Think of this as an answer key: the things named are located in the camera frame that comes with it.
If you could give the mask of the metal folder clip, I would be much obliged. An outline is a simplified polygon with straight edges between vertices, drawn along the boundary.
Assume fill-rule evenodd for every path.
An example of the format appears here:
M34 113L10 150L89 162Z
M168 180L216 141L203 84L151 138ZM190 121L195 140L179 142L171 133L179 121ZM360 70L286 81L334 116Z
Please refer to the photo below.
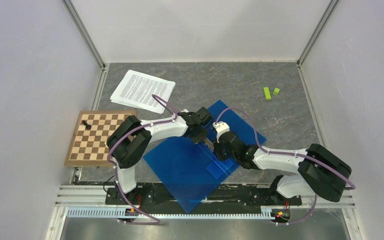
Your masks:
M208 140L208 139L206 138L203 142L204 142L204 144L205 144L211 151L214 150L214 145L213 145L213 143L212 143L210 140Z

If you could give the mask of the blue plastic folder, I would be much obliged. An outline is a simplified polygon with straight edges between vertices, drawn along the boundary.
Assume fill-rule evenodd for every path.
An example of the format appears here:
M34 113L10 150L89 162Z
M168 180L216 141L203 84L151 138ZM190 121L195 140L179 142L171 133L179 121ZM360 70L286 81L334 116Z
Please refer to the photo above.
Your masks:
M143 156L145 162L186 212L192 212L240 165L219 161L205 144L169 137Z

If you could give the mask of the white printed paper stack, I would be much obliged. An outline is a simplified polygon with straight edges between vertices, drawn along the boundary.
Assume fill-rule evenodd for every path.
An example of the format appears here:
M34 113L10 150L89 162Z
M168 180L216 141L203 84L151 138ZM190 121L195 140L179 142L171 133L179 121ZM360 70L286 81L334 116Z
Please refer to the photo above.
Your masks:
M116 104L162 114L165 109L152 95L168 101L176 83L156 76L128 70L110 97Z

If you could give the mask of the wooden chessboard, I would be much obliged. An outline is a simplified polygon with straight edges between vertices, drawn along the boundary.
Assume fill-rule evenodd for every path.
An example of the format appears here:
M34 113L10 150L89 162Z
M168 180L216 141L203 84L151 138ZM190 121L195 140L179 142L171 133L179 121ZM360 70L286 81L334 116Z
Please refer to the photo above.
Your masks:
M68 152L64 161L67 167L111 167L107 161L107 139L135 110L95 110L79 113ZM91 125L86 130L82 120Z

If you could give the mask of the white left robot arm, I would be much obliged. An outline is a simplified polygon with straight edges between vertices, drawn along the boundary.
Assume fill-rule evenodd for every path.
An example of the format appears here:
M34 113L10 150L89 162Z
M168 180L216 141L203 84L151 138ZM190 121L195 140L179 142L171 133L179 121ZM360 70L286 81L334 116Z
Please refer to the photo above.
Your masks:
M171 137L189 138L195 144L203 142L212 121L213 116L205 107L196 112L184 109L156 120L139 120L135 115L127 117L106 141L107 161L115 169L118 198L125 204L136 200L135 165L150 143Z

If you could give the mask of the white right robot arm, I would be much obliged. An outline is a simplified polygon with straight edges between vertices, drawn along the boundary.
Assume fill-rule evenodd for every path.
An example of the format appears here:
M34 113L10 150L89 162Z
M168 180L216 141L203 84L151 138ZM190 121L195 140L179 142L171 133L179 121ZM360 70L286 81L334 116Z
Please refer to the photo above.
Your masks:
M337 203L344 190L351 189L352 168L327 150L313 143L299 150L265 149L245 144L236 133L217 133L213 143L219 161L233 159L247 170L280 170L269 188L269 199L283 204L294 197L317 195Z

